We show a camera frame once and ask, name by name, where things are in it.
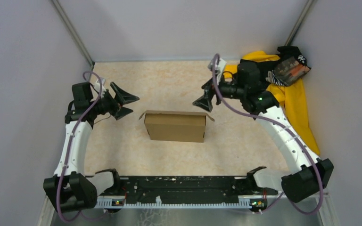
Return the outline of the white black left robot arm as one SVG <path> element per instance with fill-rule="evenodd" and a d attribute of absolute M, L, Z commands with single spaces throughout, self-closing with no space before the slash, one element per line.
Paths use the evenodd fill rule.
<path fill-rule="evenodd" d="M 62 154 L 53 176 L 43 182 L 43 189 L 58 213 L 92 209 L 105 191 L 116 195 L 122 190 L 123 183 L 116 169 L 101 170 L 92 176 L 84 173 L 87 144 L 96 118 L 110 114 L 119 120 L 133 112 L 125 107 L 126 104 L 139 101 L 138 96 L 124 91 L 114 82 L 110 87 L 114 96 L 100 86 L 94 99 L 89 82 L 72 86 L 74 99 L 65 115 L 66 137 Z"/>

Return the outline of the brown cardboard box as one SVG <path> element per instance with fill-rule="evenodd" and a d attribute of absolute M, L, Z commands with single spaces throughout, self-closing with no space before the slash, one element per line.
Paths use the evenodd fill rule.
<path fill-rule="evenodd" d="M 206 112 L 144 111 L 143 119 L 151 140 L 203 143 L 206 121 L 215 119 Z"/>

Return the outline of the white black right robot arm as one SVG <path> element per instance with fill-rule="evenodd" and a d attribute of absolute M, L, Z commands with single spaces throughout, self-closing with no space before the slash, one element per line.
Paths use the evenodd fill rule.
<path fill-rule="evenodd" d="M 293 203 L 314 194 L 323 197 L 334 169 L 331 160 L 321 159 L 298 135 L 275 96 L 263 87 L 255 62 L 240 62 L 231 81 L 223 76 L 226 64 L 219 56 L 209 63 L 212 77 L 202 85 L 204 93 L 193 105 L 211 112 L 215 98 L 217 105 L 224 103 L 233 112 L 257 120 L 272 138 L 289 169 L 283 172 L 259 167 L 248 172 L 248 191 L 259 194 L 264 188 L 270 188 L 283 192 Z"/>

